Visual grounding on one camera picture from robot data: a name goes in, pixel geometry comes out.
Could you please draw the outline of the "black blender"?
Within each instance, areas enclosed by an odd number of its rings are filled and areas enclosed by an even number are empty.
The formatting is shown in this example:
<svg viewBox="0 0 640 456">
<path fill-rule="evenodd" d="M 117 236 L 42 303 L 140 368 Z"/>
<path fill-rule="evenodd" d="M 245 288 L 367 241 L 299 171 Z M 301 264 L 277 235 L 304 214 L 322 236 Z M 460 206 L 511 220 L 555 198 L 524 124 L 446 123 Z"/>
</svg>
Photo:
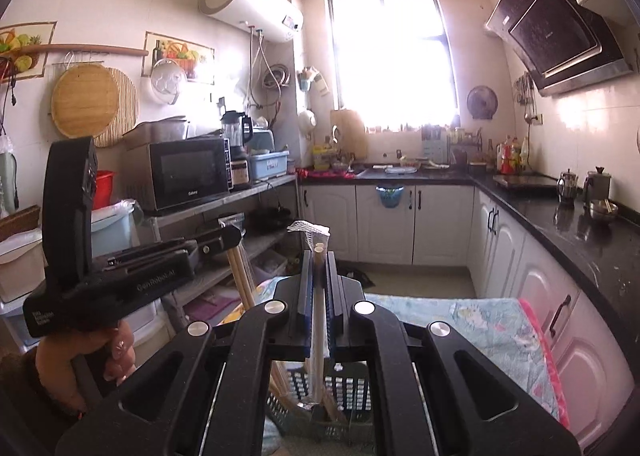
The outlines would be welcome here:
<svg viewBox="0 0 640 456">
<path fill-rule="evenodd" d="M 226 111 L 221 118 L 222 137 L 229 143 L 233 189 L 250 186 L 250 168 L 245 145 L 254 134 L 250 116 L 244 112 Z"/>
</svg>

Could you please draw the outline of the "steel kettle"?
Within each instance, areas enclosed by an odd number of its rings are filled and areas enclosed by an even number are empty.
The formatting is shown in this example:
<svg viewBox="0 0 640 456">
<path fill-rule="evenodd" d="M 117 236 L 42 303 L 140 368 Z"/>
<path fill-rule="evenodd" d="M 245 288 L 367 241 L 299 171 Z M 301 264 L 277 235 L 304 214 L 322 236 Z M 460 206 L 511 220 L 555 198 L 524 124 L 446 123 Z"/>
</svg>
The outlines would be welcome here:
<svg viewBox="0 0 640 456">
<path fill-rule="evenodd" d="M 572 207 L 578 195 L 577 174 L 570 169 L 562 172 L 556 181 L 556 192 L 561 205 Z"/>
</svg>

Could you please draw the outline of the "window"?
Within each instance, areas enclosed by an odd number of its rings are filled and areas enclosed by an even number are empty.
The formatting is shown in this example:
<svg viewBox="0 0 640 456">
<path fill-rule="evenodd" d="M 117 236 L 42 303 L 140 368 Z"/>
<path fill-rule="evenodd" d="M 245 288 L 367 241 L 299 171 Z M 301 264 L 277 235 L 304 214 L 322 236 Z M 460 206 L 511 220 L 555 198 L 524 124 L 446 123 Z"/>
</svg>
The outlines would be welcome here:
<svg viewBox="0 0 640 456">
<path fill-rule="evenodd" d="M 459 114 L 438 0 L 328 0 L 338 104 L 370 133 L 444 127 Z"/>
</svg>

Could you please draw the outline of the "fruit picture on wall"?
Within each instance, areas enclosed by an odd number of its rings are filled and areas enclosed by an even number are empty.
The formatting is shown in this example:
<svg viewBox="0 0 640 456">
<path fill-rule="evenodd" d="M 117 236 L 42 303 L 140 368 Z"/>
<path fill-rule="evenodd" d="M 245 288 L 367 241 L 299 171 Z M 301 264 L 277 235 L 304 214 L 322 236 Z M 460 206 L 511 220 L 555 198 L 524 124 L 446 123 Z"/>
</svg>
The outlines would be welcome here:
<svg viewBox="0 0 640 456">
<path fill-rule="evenodd" d="M 141 75 L 149 78 L 157 61 L 175 62 L 190 82 L 206 80 L 214 83 L 215 49 L 172 36 L 145 32 L 143 48 L 148 52 L 142 59 Z"/>
</svg>

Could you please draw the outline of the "Hello Kitty tablecloth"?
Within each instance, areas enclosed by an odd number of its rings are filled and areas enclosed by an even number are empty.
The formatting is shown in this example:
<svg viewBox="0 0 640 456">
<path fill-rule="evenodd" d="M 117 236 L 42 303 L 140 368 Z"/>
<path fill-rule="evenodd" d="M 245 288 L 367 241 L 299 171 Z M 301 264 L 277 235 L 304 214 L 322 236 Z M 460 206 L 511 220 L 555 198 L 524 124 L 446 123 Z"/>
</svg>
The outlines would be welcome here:
<svg viewBox="0 0 640 456">
<path fill-rule="evenodd" d="M 312 300 L 306 279 L 278 278 L 234 324 L 206 455 L 257 455 L 265 443 L 321 444 L 373 455 L 576 455 L 574 436 L 454 327 L 401 323 L 363 297 L 359 283 L 337 280 L 324 315 L 322 349 L 342 365 L 345 420 L 326 407 L 272 407 L 274 362 L 295 358 L 279 333 L 295 326 Z"/>
</svg>

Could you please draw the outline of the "blue plastic dish box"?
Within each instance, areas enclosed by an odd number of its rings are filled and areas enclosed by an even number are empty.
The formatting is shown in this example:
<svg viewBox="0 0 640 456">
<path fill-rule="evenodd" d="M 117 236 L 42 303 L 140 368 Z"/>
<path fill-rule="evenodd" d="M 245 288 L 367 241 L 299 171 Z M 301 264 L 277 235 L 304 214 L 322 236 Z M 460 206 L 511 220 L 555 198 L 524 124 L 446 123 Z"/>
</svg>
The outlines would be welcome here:
<svg viewBox="0 0 640 456">
<path fill-rule="evenodd" d="M 284 175 L 288 171 L 288 150 L 274 153 L 259 153 L 248 157 L 250 178 L 253 181 L 263 181 Z"/>
</svg>

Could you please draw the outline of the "condiment bottles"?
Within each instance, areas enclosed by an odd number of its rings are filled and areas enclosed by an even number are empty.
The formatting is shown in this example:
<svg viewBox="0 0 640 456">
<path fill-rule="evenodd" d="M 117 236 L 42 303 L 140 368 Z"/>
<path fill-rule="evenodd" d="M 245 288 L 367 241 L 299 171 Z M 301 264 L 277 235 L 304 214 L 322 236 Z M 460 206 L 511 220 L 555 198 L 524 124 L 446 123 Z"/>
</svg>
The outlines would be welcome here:
<svg viewBox="0 0 640 456">
<path fill-rule="evenodd" d="M 516 175 L 530 171 L 528 137 L 521 142 L 517 137 L 507 137 L 504 142 L 497 145 L 489 139 L 488 153 L 489 158 L 495 163 L 498 174 Z"/>
</svg>

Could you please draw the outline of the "dark lidded pot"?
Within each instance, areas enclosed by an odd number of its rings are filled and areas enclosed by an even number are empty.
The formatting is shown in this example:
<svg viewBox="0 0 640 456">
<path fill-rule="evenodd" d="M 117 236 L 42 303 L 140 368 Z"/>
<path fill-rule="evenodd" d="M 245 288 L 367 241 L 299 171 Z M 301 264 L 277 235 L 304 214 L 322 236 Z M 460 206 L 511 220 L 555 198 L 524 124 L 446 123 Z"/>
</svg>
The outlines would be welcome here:
<svg viewBox="0 0 640 456">
<path fill-rule="evenodd" d="M 584 205 L 588 207 L 591 202 L 608 199 L 611 188 L 611 175 L 605 172 L 605 168 L 597 167 L 589 171 L 585 177 L 582 194 Z"/>
</svg>

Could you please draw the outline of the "green plastic utensil basket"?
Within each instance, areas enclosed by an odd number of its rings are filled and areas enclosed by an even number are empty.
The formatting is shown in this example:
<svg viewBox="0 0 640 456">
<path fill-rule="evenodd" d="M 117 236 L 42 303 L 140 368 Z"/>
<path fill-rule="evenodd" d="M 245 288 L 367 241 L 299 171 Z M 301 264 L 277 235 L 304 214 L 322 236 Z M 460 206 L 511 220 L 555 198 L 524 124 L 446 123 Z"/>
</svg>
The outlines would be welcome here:
<svg viewBox="0 0 640 456">
<path fill-rule="evenodd" d="M 374 442 L 369 370 L 366 363 L 337 363 L 323 367 L 322 398 L 311 401 L 311 376 L 303 363 L 287 362 L 288 395 L 267 395 L 266 415 L 284 436 L 315 441 L 363 445 Z"/>
</svg>

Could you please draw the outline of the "red plastic bucket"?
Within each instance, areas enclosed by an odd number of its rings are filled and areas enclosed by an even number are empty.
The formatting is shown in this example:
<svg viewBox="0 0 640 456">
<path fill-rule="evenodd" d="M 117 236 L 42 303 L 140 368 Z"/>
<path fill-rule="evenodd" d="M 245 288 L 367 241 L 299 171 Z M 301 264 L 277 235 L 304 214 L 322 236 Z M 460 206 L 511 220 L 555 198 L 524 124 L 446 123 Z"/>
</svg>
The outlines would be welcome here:
<svg viewBox="0 0 640 456">
<path fill-rule="evenodd" d="M 93 197 L 93 210 L 99 210 L 111 204 L 114 176 L 115 173 L 113 171 L 99 170 L 96 172 L 96 193 Z"/>
</svg>

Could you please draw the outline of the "wall fan vent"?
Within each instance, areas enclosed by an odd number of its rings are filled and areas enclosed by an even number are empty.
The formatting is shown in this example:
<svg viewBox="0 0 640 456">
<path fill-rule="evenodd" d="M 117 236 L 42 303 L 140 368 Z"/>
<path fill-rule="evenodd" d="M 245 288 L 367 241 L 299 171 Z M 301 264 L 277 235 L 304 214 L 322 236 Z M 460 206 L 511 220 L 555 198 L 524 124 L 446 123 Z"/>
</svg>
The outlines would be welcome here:
<svg viewBox="0 0 640 456">
<path fill-rule="evenodd" d="M 466 96 L 466 108 L 474 120 L 491 120 L 498 109 L 498 97 L 489 86 L 477 85 Z"/>
</svg>

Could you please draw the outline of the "metal shelf rack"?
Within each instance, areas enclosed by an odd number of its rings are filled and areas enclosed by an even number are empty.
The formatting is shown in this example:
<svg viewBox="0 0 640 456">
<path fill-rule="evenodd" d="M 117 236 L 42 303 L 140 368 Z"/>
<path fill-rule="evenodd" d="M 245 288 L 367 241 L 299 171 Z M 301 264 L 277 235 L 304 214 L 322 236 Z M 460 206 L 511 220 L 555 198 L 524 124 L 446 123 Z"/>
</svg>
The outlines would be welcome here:
<svg viewBox="0 0 640 456">
<path fill-rule="evenodd" d="M 193 320 L 192 313 L 209 303 L 206 298 L 217 285 L 230 283 L 240 265 L 244 266 L 248 284 L 252 288 L 257 286 L 250 261 L 279 243 L 286 234 L 285 226 L 269 228 L 265 219 L 250 214 L 265 210 L 269 202 L 274 202 L 286 216 L 293 215 L 297 177 L 285 174 L 201 205 L 160 216 L 143 216 L 138 234 L 145 245 L 180 238 L 196 242 L 193 279 L 160 298 L 175 331 L 186 328 Z"/>
</svg>

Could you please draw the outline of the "plastic drawer unit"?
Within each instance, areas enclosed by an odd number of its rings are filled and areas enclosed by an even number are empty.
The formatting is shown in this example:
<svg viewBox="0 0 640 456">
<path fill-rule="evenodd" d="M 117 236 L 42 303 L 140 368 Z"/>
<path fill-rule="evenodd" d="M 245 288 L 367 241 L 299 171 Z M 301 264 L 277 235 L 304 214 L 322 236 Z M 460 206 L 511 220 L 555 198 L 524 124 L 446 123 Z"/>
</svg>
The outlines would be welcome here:
<svg viewBox="0 0 640 456">
<path fill-rule="evenodd" d="M 115 320 L 115 299 L 129 293 L 124 283 L 134 269 L 155 262 L 139 246 L 134 220 L 137 202 L 122 200 L 92 211 L 87 199 L 42 208 L 42 225 L 1 242 L 1 346 L 24 354 L 43 335 L 63 326 L 86 329 L 102 318 Z M 107 289 L 114 283 L 115 289 Z"/>
</svg>

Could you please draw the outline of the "white lower cabinets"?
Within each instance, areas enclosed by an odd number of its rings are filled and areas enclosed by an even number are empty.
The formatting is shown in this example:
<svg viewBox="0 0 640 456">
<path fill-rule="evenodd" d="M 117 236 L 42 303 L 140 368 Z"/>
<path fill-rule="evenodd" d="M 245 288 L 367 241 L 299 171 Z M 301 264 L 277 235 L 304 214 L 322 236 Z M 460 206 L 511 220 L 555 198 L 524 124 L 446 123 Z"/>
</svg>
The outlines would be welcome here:
<svg viewBox="0 0 640 456">
<path fill-rule="evenodd" d="M 517 298 L 538 320 L 570 428 L 586 452 L 639 430 L 639 354 L 624 351 L 588 295 L 509 213 L 473 186 L 400 185 L 386 209 L 376 185 L 302 185 L 305 220 L 327 226 L 345 261 L 463 268 L 477 298 Z"/>
</svg>

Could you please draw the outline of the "black kitchen countertop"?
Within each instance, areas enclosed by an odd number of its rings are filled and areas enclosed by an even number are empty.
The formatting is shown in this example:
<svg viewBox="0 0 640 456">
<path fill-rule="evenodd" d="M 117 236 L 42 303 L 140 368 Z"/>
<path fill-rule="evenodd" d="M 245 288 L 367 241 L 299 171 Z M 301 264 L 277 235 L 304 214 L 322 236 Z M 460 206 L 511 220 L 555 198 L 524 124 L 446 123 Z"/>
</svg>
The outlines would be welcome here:
<svg viewBox="0 0 640 456">
<path fill-rule="evenodd" d="M 306 177 L 302 185 L 473 186 L 509 213 L 588 295 L 620 347 L 639 354 L 639 213 L 623 207 L 613 223 L 594 223 L 576 205 L 563 207 L 550 191 L 506 190 L 489 175 L 419 172 L 388 176 L 362 172 L 344 177 Z"/>
</svg>

